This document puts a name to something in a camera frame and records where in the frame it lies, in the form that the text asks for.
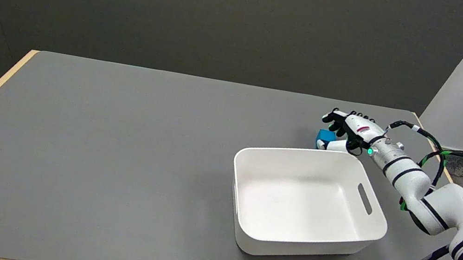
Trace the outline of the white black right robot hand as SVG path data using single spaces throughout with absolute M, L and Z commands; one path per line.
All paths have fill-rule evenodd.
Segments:
M 336 137 L 347 136 L 344 140 L 324 141 L 316 139 L 316 149 L 338 152 L 348 152 L 353 155 L 353 150 L 367 150 L 373 143 L 385 138 L 386 133 L 373 120 L 364 118 L 358 114 L 344 113 L 338 108 L 322 116 L 322 122 L 329 124 L 329 131 Z

